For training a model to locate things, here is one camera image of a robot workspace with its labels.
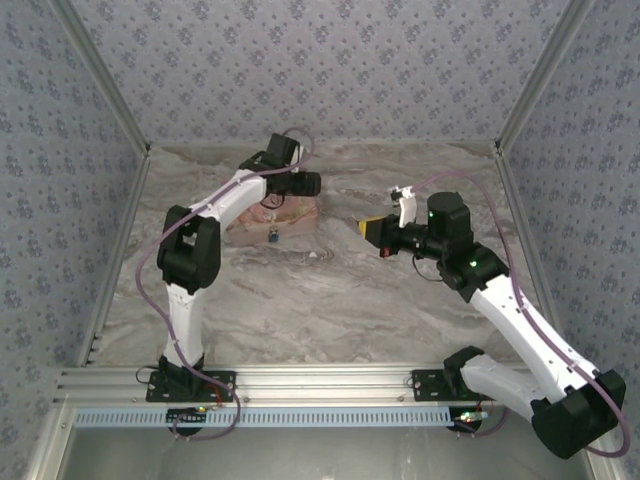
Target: metal bracket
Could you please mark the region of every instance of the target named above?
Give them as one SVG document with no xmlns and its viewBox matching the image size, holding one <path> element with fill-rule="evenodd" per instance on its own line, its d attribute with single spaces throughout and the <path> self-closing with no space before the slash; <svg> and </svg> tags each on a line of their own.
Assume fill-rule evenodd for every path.
<svg viewBox="0 0 640 480">
<path fill-rule="evenodd" d="M 471 391 L 455 394 L 444 378 L 444 370 L 413 370 L 411 379 L 416 402 L 469 402 L 487 398 Z"/>
<path fill-rule="evenodd" d="M 205 375 L 220 380 L 232 390 L 236 389 L 236 372 L 230 370 L 206 370 Z M 176 391 L 170 388 L 170 382 L 166 376 L 160 372 L 153 372 L 149 377 L 146 400 L 149 403 L 231 403 L 231 394 L 223 388 L 218 388 L 210 383 L 203 382 L 202 387 L 195 395 L 189 396 L 184 390 Z"/>
</svg>

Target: patterned wallpaper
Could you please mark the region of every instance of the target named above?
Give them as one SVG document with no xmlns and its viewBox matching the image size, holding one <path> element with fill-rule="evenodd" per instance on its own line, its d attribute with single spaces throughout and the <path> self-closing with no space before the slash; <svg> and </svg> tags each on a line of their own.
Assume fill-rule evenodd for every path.
<svg viewBox="0 0 640 480">
<path fill-rule="evenodd" d="M 492 139 L 567 0 L 75 0 L 147 140 Z"/>
<path fill-rule="evenodd" d="M 508 157 L 567 339 L 626 379 L 640 478 L 638 2 L 596 2 Z"/>
<path fill-rule="evenodd" d="M 0 2 L 0 478 L 73 365 L 136 155 L 45 0 Z"/>
</svg>

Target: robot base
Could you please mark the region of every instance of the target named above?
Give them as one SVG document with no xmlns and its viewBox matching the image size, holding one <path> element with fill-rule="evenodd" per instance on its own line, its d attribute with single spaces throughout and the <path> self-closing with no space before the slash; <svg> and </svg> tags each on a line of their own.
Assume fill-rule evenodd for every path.
<svg viewBox="0 0 640 480">
<path fill-rule="evenodd" d="M 204 357 L 194 365 L 202 371 Z M 178 367 L 162 356 L 159 370 L 149 377 L 146 400 L 149 403 L 231 403 L 233 398 L 223 388 L 216 387 L 195 377 L 184 367 Z M 205 370 L 202 373 L 226 384 L 232 390 L 236 388 L 236 372 Z"/>
<path fill-rule="evenodd" d="M 466 391 L 454 391 L 451 384 L 445 378 L 445 371 L 440 370 L 413 370 L 411 372 L 413 399 L 416 402 L 456 402 L 456 401 L 481 401 L 488 397 L 479 393 Z"/>
</svg>

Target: marble tabletop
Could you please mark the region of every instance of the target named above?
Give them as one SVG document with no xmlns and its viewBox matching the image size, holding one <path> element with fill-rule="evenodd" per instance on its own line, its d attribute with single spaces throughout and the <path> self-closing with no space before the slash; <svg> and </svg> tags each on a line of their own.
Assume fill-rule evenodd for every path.
<svg viewBox="0 0 640 480">
<path fill-rule="evenodd" d="M 94 356 L 98 365 L 157 362 L 166 331 L 138 294 L 136 264 L 161 233 L 168 208 L 205 197 L 263 148 L 184 145 L 151 150 L 125 260 Z M 323 182 L 314 233 L 250 247 L 225 243 L 219 276 L 205 293 L 207 363 L 440 362 L 467 345 L 483 348 L 497 360 L 518 360 L 493 325 L 457 293 L 420 278 L 408 254 L 379 258 L 356 225 L 356 219 L 393 212 L 389 187 L 412 185 L 450 169 L 468 172 L 492 193 L 523 289 L 534 299 L 488 143 L 321 144 L 307 168 L 320 172 Z M 440 190 L 463 196 L 476 239 L 504 258 L 486 203 L 468 181 L 447 178 L 426 188 L 419 195 L 418 214 L 426 215 L 426 198 Z M 425 276 L 437 276 L 434 264 L 418 265 Z M 167 308 L 155 256 L 143 270 L 143 282 Z"/>
</svg>

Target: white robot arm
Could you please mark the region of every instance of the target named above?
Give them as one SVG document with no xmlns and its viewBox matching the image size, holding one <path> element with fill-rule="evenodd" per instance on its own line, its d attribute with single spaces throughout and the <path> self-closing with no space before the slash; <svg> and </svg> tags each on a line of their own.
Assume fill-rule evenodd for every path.
<svg viewBox="0 0 640 480">
<path fill-rule="evenodd" d="M 380 249 L 381 257 L 406 251 L 418 259 L 436 260 L 444 283 L 498 328 L 531 371 L 523 375 L 479 348 L 466 347 L 444 361 L 444 379 L 454 395 L 464 397 L 472 392 L 502 403 L 531 422 L 540 440 L 561 458 L 569 458 L 614 428 L 618 423 L 615 414 L 574 368 L 586 372 L 618 407 L 626 390 L 622 378 L 614 370 L 600 373 L 558 335 L 528 299 L 518 304 L 509 268 L 493 251 L 474 242 L 470 212 L 460 195 L 440 192 L 429 197 L 428 223 L 422 225 L 415 223 L 411 192 L 411 187 L 391 191 L 400 215 L 359 222 L 364 238 Z M 570 365 L 534 330 L 523 308 L 571 360 Z"/>
<path fill-rule="evenodd" d="M 231 180 L 216 192 L 189 208 L 174 206 L 169 210 L 165 231 L 206 205 L 199 215 L 162 242 L 157 259 L 167 283 L 169 317 L 180 348 L 192 367 L 201 367 L 204 361 L 202 289 L 213 283 L 220 269 L 221 232 L 247 208 L 270 194 L 316 196 L 321 188 L 319 174 L 299 172 L 297 168 L 276 175 L 245 178 L 255 172 L 296 164 L 302 154 L 303 147 L 297 141 L 274 134 L 267 150 L 243 162 Z M 194 235 L 195 239 L 187 240 Z M 169 377 L 171 372 L 181 375 L 182 362 L 170 337 L 160 359 L 160 369 Z"/>
<path fill-rule="evenodd" d="M 224 190 L 228 184 L 237 183 L 239 179 L 249 174 L 251 174 L 250 170 L 236 171 L 233 178 L 218 191 Z M 208 204 L 211 198 L 215 197 L 216 193 L 191 205 L 189 210 L 193 211 L 202 205 Z M 209 205 L 200 214 L 200 217 L 215 219 L 219 225 L 219 231 L 224 232 L 242 212 L 264 200 L 266 196 L 266 179 L 263 177 L 254 177 L 243 181 L 215 203 Z M 185 358 L 189 364 L 193 366 L 198 363 L 204 355 L 201 339 L 203 290 L 199 289 L 190 294 L 187 289 L 180 284 L 168 283 L 167 293 L 169 294 L 169 318 L 171 318 L 171 323 L 173 324 Z M 167 340 L 164 356 L 169 363 L 182 365 L 171 338 Z"/>
</svg>

